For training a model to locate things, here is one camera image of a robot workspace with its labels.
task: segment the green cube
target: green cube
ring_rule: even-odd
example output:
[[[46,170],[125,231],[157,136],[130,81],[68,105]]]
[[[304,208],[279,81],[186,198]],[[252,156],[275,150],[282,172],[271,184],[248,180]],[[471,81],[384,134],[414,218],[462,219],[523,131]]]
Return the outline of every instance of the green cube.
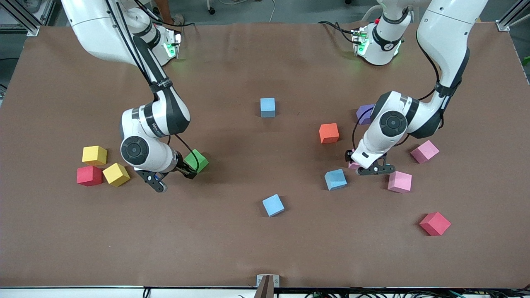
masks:
[[[199,169],[197,169],[197,161],[195,160],[195,157],[193,157],[193,154],[188,154],[188,156],[184,158],[184,161],[189,164],[190,167],[192,167],[194,170],[197,170],[197,173],[200,173],[200,171],[202,171],[204,167],[206,167],[208,161],[206,160],[206,157],[204,157],[202,154],[199,153],[199,151],[197,151],[197,149],[193,149],[193,153],[199,161]]]

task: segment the yellow cube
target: yellow cube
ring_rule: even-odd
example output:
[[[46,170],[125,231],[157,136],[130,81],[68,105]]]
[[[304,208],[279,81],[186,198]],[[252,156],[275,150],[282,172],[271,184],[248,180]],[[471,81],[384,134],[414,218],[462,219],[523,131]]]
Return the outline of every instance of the yellow cube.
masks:
[[[88,165],[104,165],[107,163],[107,151],[100,146],[83,148],[83,160]]]
[[[131,177],[125,167],[119,163],[115,163],[103,170],[103,175],[110,185],[120,186],[127,182]]]

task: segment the orange cube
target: orange cube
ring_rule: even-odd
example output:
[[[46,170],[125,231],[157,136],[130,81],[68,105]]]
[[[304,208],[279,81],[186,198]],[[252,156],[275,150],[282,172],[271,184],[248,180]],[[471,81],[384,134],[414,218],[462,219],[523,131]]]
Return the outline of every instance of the orange cube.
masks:
[[[322,124],[319,129],[320,143],[335,143],[339,140],[339,127],[336,123]]]

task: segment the brown table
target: brown table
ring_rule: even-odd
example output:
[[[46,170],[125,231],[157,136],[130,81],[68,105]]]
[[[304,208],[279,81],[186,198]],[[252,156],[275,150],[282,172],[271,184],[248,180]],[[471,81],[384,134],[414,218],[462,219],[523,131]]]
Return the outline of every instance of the brown table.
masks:
[[[165,69],[192,114],[182,137],[210,164],[194,180],[168,176],[157,194],[131,167],[119,188],[75,183],[84,146],[125,165],[120,115],[152,95],[135,67],[92,57],[70,28],[41,28],[0,109],[0,285],[245,286],[260,273],[282,286],[526,285],[529,87],[493,23],[470,33],[464,82],[431,138],[440,153],[419,165],[409,152],[424,140],[410,138],[388,155],[412,192],[347,168],[347,187],[326,189],[360,105],[434,85],[415,30],[375,67],[324,25],[188,28]],[[276,98],[276,118],[259,117],[263,97]],[[329,122],[341,139],[322,145]],[[286,210],[267,218],[261,201],[276,193]],[[436,211],[453,225],[429,237],[417,224]]]

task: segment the black circular joint cap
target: black circular joint cap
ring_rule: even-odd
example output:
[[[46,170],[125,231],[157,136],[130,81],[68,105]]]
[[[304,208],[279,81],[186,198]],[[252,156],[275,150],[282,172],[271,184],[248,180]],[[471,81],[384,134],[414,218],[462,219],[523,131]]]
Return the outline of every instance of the black circular joint cap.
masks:
[[[133,165],[143,164],[147,160],[149,147],[140,137],[128,137],[121,146],[121,156]]]
[[[381,131],[387,137],[395,137],[407,129],[407,119],[397,111],[388,111],[379,120]]]

